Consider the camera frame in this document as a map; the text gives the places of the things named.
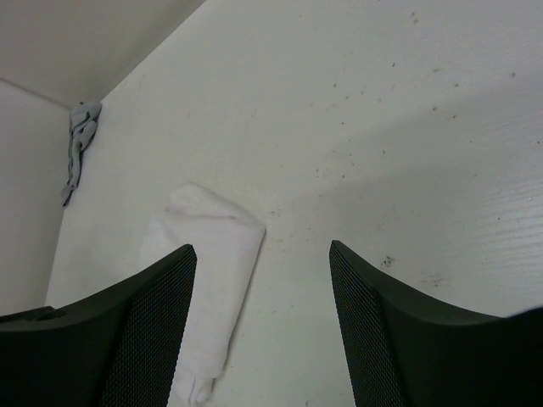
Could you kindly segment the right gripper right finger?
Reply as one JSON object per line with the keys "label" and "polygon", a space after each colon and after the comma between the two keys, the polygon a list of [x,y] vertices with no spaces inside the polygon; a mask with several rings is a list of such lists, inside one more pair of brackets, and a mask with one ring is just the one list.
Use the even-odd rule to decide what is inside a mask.
{"label": "right gripper right finger", "polygon": [[498,317],[448,304],[336,240],[329,264],[357,405],[541,405],[541,309]]}

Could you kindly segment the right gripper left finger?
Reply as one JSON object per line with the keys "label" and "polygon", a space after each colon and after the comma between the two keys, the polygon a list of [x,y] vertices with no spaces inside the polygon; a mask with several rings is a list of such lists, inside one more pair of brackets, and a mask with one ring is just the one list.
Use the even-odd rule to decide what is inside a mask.
{"label": "right gripper left finger", "polygon": [[197,256],[184,245],[73,304],[1,318],[3,406],[166,406]]}

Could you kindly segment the white tank top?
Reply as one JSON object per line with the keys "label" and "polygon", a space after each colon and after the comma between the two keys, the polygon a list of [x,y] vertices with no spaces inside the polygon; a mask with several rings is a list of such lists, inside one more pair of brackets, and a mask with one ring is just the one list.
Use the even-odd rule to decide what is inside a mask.
{"label": "white tank top", "polygon": [[265,225],[247,209],[194,183],[171,192],[153,214],[140,250],[145,269],[190,244],[197,256],[173,390],[201,406],[223,372],[229,343],[255,268]]}

